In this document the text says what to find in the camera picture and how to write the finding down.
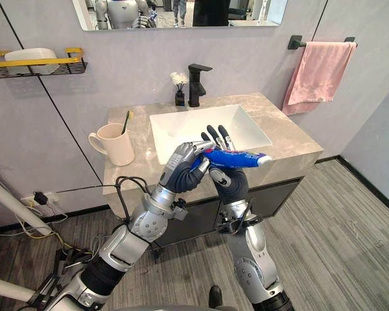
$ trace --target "baseboard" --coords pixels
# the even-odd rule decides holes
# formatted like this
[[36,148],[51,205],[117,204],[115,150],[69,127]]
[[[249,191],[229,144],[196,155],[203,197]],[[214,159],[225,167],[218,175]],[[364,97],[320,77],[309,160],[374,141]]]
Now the baseboard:
[[373,195],[389,208],[389,199],[341,155],[336,157]]
[[335,160],[335,159],[337,159],[337,157],[340,157],[340,156],[339,155],[333,155],[332,157],[324,157],[323,159],[318,159],[316,161],[316,164],[323,163],[323,162],[326,162],[326,161]]
[[[91,207],[89,209],[81,209],[80,211],[69,212],[69,213],[66,213],[66,215],[68,215],[68,217],[74,217],[74,216],[80,216],[80,215],[85,215],[85,214],[89,214],[89,213],[104,211],[106,209],[110,209],[110,206],[108,204],[97,206],[97,207]],[[44,218],[42,218],[42,220],[44,222],[55,222],[55,221],[61,220],[63,218],[64,217],[62,215],[55,215],[55,216],[50,216],[50,217],[44,217]],[[0,233],[10,231],[10,230],[15,230],[15,229],[21,229],[21,226],[19,223],[11,224],[11,225],[4,225],[4,226],[0,227]]]

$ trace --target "white flower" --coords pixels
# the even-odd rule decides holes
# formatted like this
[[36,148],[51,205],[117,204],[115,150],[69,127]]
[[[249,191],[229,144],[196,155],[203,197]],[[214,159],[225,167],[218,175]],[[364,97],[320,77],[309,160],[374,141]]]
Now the white flower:
[[189,78],[185,73],[171,73],[170,79],[175,85],[189,83]]

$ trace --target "white mug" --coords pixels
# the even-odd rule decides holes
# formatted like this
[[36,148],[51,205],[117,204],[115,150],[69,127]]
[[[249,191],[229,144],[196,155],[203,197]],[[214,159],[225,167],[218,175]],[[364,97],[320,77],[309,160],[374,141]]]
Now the white mug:
[[127,132],[121,134],[123,125],[111,123],[104,125],[97,133],[90,133],[88,141],[96,151],[108,155],[114,165],[122,167],[134,160],[130,138]]

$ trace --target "faucet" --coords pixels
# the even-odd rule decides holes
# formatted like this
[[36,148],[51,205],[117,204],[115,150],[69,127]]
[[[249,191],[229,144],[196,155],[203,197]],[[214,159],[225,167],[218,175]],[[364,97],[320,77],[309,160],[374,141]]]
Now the faucet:
[[206,67],[192,63],[189,65],[189,106],[199,107],[199,96],[206,94],[206,90],[200,83],[200,72],[210,71],[212,67]]

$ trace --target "sink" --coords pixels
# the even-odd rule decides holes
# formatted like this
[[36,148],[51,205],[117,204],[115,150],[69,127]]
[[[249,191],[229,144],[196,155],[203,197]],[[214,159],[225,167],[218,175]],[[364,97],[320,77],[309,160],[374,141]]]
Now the sink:
[[150,116],[158,161],[166,164],[179,144],[201,141],[200,133],[221,124],[228,131],[237,150],[248,150],[272,144],[241,105],[196,109]]

